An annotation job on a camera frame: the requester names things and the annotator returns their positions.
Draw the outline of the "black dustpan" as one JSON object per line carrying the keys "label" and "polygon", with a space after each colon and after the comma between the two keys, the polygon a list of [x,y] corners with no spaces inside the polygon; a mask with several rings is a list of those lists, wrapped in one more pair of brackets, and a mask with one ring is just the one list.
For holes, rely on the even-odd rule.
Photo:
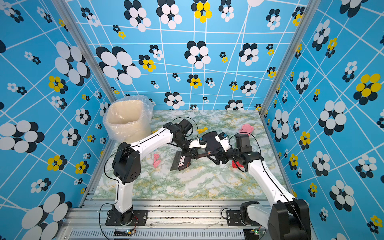
{"label": "black dustpan", "polygon": [[202,154],[199,154],[200,157],[207,157],[223,151],[221,143],[215,139],[217,135],[218,133],[213,131],[202,136],[202,139],[206,142],[207,146],[203,150]]}

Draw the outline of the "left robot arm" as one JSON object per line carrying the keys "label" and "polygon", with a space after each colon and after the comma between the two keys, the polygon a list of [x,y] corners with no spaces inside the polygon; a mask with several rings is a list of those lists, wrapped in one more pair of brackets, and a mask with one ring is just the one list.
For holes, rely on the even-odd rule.
{"label": "left robot arm", "polygon": [[117,181],[116,202],[109,213],[113,224],[127,226],[135,219],[133,213],[133,186],[141,173],[141,160],[154,150],[172,145],[182,150],[182,155],[197,159],[201,138],[187,139],[187,133],[192,130],[192,124],[186,120],[178,124],[166,123],[154,134],[127,144],[119,145],[112,162],[114,176]]}

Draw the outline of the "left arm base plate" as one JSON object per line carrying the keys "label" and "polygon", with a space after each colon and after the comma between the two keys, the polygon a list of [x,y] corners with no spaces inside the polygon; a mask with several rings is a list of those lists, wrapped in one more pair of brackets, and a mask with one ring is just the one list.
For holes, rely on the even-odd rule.
{"label": "left arm base plate", "polygon": [[148,219],[148,210],[132,210],[120,213],[110,210],[107,215],[106,226],[145,226]]}

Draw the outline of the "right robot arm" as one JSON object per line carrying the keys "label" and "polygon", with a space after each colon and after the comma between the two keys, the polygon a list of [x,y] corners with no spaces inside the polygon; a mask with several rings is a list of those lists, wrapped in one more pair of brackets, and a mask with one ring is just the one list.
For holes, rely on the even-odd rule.
{"label": "right robot arm", "polygon": [[215,159],[225,163],[234,161],[244,167],[262,188],[270,208],[257,201],[242,203],[241,221],[246,226],[264,227],[273,240],[310,240],[311,221],[307,203],[294,197],[265,164],[260,152],[253,151],[248,134],[236,135],[236,146],[232,147],[227,134],[215,136],[220,144]]}

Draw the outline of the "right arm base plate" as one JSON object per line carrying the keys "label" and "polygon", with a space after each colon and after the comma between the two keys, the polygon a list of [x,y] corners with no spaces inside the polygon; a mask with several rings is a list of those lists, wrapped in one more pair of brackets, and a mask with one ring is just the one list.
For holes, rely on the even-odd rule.
{"label": "right arm base plate", "polygon": [[224,218],[227,220],[229,227],[260,227],[261,225],[255,221],[246,220],[240,210],[225,210]]}

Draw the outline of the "cartoon face hand brush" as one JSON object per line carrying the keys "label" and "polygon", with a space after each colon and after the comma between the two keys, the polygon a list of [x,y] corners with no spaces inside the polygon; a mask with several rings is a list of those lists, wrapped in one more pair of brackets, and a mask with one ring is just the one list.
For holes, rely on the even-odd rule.
{"label": "cartoon face hand brush", "polygon": [[178,151],[175,153],[174,161],[171,165],[170,171],[182,171],[191,166],[191,161],[195,160],[190,157],[182,156],[182,152]]}

